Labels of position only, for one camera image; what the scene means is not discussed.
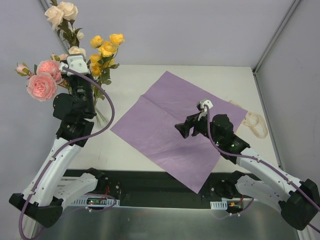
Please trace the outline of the pink and purple wrapping paper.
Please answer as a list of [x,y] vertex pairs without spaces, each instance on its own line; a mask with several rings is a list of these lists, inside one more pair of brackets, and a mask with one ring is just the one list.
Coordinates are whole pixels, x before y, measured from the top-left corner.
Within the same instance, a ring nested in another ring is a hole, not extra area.
[[111,131],[190,190],[198,193],[220,154],[203,135],[184,139],[175,128],[208,99],[210,115],[226,114],[236,131],[247,111],[166,71]]

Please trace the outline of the cream ribbon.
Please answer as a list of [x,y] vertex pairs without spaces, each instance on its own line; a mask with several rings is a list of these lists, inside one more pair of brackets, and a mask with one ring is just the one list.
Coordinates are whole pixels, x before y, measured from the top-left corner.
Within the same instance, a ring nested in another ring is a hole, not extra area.
[[265,119],[258,113],[247,111],[241,124],[246,126],[258,139],[263,140],[269,134]]

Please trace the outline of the yellow flower bunch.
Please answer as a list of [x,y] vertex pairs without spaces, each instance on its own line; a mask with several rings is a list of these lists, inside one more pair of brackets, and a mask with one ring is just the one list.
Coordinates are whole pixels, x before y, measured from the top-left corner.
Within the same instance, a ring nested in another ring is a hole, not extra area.
[[112,83],[110,71],[119,67],[115,58],[120,45],[124,42],[125,36],[122,33],[110,34],[108,40],[104,40],[99,35],[90,40],[90,46],[97,49],[97,53],[90,56],[89,67],[93,79],[99,87]]

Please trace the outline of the pink flower stem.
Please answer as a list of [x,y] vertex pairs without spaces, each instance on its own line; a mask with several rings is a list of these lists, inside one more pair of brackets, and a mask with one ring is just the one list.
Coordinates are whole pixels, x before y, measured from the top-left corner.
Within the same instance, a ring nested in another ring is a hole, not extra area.
[[58,60],[56,57],[41,61],[33,71],[24,62],[17,64],[15,72],[21,77],[27,77],[26,90],[32,98],[44,102],[54,98],[59,87],[70,89],[59,69],[61,62]]

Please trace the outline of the peach flower bunch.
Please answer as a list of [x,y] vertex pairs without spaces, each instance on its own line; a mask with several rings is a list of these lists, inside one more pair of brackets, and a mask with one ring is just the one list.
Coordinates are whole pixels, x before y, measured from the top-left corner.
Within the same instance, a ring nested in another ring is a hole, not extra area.
[[61,36],[63,40],[67,40],[68,54],[84,54],[86,50],[80,47],[80,41],[83,39],[84,34],[81,32],[82,28],[75,28],[74,23],[78,15],[78,8],[72,2],[61,1],[58,6],[64,12],[63,27],[61,27]]

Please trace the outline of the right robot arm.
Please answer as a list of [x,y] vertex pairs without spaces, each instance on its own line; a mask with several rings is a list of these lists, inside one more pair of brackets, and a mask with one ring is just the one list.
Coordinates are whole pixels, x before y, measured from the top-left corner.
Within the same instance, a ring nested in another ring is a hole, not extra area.
[[183,123],[174,126],[183,138],[198,134],[210,139],[220,155],[255,175],[236,172],[225,184],[230,197],[239,194],[256,199],[274,210],[294,229],[302,231],[320,211],[318,186],[310,179],[305,181],[272,166],[247,142],[233,131],[233,124],[226,114],[217,114],[213,119],[201,113],[187,116]]

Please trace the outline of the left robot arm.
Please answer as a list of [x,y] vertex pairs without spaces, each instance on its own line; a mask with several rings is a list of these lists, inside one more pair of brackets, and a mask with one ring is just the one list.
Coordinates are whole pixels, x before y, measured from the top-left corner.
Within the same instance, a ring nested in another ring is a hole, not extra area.
[[19,221],[29,217],[44,228],[52,227],[63,211],[75,200],[88,193],[105,191],[105,175],[89,168],[72,183],[58,184],[72,160],[93,137],[95,116],[93,90],[96,86],[90,74],[70,75],[66,78],[71,93],[61,93],[53,101],[53,115],[61,120],[51,150],[34,179],[21,193],[14,193],[9,203],[21,211]]

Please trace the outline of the clear glass vase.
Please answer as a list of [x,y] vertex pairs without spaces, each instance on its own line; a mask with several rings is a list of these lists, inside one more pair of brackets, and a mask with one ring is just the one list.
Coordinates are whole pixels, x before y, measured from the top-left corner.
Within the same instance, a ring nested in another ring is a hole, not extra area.
[[99,110],[97,106],[94,107],[96,112],[96,121],[99,126],[105,126],[109,123],[109,119]]

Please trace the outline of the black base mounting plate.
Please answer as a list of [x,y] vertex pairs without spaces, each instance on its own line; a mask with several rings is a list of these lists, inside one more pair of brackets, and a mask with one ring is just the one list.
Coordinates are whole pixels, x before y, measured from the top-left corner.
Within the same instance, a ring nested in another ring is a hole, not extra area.
[[257,184],[261,180],[240,171],[211,173],[198,193],[166,172],[68,169],[64,177],[77,178],[85,173],[98,179],[97,186],[86,193],[87,205],[94,208],[210,209],[213,202],[235,198],[252,199],[268,206],[279,202],[279,195],[270,188],[259,196]]

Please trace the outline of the right aluminium frame post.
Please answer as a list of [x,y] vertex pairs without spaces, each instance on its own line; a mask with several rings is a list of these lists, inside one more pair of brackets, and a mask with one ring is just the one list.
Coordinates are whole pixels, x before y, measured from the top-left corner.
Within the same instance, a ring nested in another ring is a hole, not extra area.
[[277,26],[276,30],[274,31],[272,37],[268,41],[265,49],[262,52],[262,55],[260,56],[259,60],[257,61],[255,67],[252,69],[252,73],[254,76],[257,75],[259,70],[262,68],[264,62],[267,60],[268,56],[270,55],[271,51],[275,47],[277,41],[282,36],[283,32],[285,31],[287,25],[293,18],[294,14],[300,7],[303,0],[293,0],[291,4],[289,5],[289,8],[285,12],[283,18],[281,19],[279,25]]

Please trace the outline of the aluminium frame post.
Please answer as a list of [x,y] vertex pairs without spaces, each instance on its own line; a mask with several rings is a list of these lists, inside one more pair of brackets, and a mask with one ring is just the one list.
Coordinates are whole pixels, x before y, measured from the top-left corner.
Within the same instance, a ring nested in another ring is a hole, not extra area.
[[277,41],[282,36],[283,32],[285,31],[287,25],[293,18],[294,14],[300,7],[303,0],[293,0],[291,4],[289,5],[289,8],[285,12],[283,18],[281,19],[279,25],[277,26],[276,30],[274,31],[272,37],[268,41],[265,49],[262,52],[262,55],[260,56],[259,60],[257,61],[255,67],[252,69],[252,73],[254,76],[257,75],[259,70],[262,68],[264,62],[267,60],[268,56],[270,55],[271,51],[275,47]]
[[56,0],[52,0],[48,3],[47,0],[37,0],[36,1],[43,10],[44,17],[47,22],[49,22],[51,29],[55,33],[60,45],[62,46],[63,52],[65,54],[69,53],[69,47],[67,44],[67,40],[63,40],[61,36],[61,28],[64,27],[64,11],[58,6]]

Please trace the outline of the left aluminium frame post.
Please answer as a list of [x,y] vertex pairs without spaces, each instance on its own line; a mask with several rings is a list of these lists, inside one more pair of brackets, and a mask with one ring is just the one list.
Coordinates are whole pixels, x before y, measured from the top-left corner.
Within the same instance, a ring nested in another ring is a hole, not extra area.
[[61,28],[64,27],[64,11],[58,6],[56,0],[52,0],[48,3],[47,0],[37,0],[36,1],[43,10],[44,17],[47,22],[49,22],[51,29],[55,33],[60,45],[62,46],[63,52],[65,54],[69,53],[69,47],[67,44],[67,40],[63,40],[61,36]]

